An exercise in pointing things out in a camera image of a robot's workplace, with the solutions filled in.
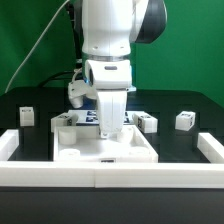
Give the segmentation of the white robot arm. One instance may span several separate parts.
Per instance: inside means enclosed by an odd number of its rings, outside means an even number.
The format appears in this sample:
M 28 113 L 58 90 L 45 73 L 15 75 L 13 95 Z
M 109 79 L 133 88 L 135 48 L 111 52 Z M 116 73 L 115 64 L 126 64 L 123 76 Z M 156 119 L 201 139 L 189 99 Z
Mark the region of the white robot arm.
M 78 34 L 83 38 L 84 77 L 97 100 L 100 134 L 123 128 L 127 90 L 132 85 L 133 43 L 150 44 L 165 30 L 164 0 L 76 0 Z

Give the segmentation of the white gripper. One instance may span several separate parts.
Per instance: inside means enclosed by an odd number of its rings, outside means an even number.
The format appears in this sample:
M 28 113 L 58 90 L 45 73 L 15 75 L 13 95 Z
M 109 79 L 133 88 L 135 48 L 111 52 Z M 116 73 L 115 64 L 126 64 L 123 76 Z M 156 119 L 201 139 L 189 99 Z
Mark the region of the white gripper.
M 129 60 L 117 62 L 86 60 L 84 68 L 88 83 L 95 89 L 126 89 L 132 84 Z M 97 92 L 97 116 L 101 136 L 103 138 L 106 138 L 113 131 L 113 128 L 115 132 L 120 132 L 122 130 L 126 101 L 126 91 L 117 91 L 113 98 L 108 91 Z

